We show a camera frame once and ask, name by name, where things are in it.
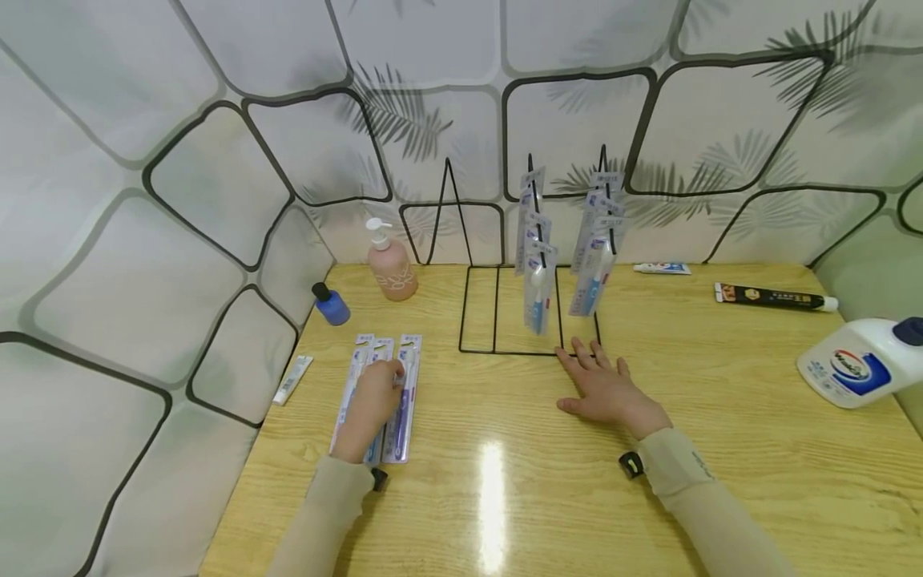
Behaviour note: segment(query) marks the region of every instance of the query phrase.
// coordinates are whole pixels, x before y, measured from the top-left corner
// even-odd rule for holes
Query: small blue bottle
[[[328,323],[338,327],[349,320],[349,307],[340,298],[340,293],[331,291],[323,282],[315,283],[311,292],[318,298],[318,310]]]

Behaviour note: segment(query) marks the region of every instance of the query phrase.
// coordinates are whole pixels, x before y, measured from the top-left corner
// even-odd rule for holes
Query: wooden tabletop
[[[818,293],[799,266],[706,265],[688,277],[617,267],[599,310],[602,342],[696,442],[710,468],[803,575],[923,574],[923,444],[896,401],[838,409],[799,376],[795,359],[836,314],[714,302],[732,282]],[[616,458],[620,431],[555,408],[573,386],[553,357],[459,352],[467,267],[418,268],[420,290],[390,303],[367,267],[337,266],[328,284],[353,311],[341,327],[311,315],[297,353],[315,362],[284,407],[273,406],[201,568],[257,577],[326,453],[353,339],[424,335],[410,462],[366,498],[338,575],[704,575],[689,541],[642,479]],[[465,348],[548,350],[521,325],[521,280],[472,270]],[[566,336],[573,277],[558,272]]]

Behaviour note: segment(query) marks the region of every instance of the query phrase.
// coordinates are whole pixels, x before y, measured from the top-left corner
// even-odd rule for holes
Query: white bottle with blue cap
[[[855,409],[923,381],[923,318],[847,322],[798,358],[821,397]]]

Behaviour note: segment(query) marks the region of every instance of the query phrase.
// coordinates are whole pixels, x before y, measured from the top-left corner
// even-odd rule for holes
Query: right hand
[[[644,394],[631,380],[625,359],[618,358],[616,366],[612,367],[603,347],[596,341],[590,342],[596,358],[590,356],[577,337],[570,343],[577,358],[568,355],[561,347],[556,347],[555,353],[573,379],[581,398],[558,399],[558,409],[591,421],[618,423],[637,440],[673,426],[664,407]]]
[[[337,431],[330,456],[347,463],[361,463],[368,447],[401,402],[403,387],[394,382],[403,375],[401,361],[375,361],[355,385],[346,419]]]

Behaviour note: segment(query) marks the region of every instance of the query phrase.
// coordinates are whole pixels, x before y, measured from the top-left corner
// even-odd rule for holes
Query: bottle label
[[[868,394],[891,382],[888,367],[872,353],[836,349],[830,358],[831,377],[857,395]]]
[[[808,363],[808,371],[821,387],[840,398],[863,396],[891,382],[891,371],[871,351],[832,349]]]
[[[389,276],[376,274],[375,280],[378,281],[378,284],[383,289],[400,291],[414,281],[414,269],[411,268],[408,262],[398,274],[391,274]]]

